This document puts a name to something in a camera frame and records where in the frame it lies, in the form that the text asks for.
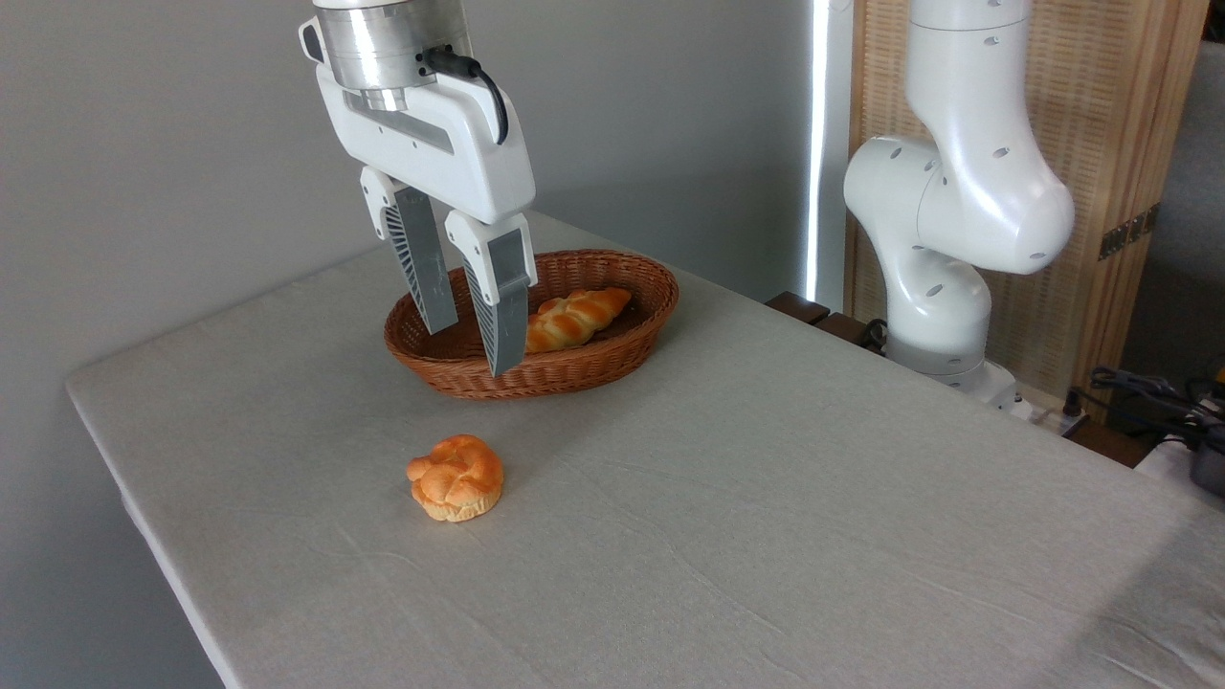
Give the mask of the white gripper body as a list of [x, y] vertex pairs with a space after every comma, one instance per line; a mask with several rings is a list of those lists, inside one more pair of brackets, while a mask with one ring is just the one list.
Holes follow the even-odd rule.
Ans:
[[526, 139], [510, 97], [508, 132], [481, 82], [437, 76], [407, 92], [407, 110], [377, 112], [315, 67], [325, 109], [345, 152], [390, 178], [492, 224], [530, 208], [537, 185]]

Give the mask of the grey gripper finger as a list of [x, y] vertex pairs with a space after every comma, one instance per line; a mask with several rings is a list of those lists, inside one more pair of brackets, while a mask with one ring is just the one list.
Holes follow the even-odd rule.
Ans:
[[363, 168], [360, 184], [372, 230], [392, 245], [428, 332], [439, 333], [454, 326], [458, 322], [454, 293], [434, 221], [432, 200], [369, 166]]
[[481, 345], [491, 375], [499, 378], [526, 354], [529, 291], [538, 283], [526, 215], [485, 224], [452, 211], [445, 228], [463, 256]]

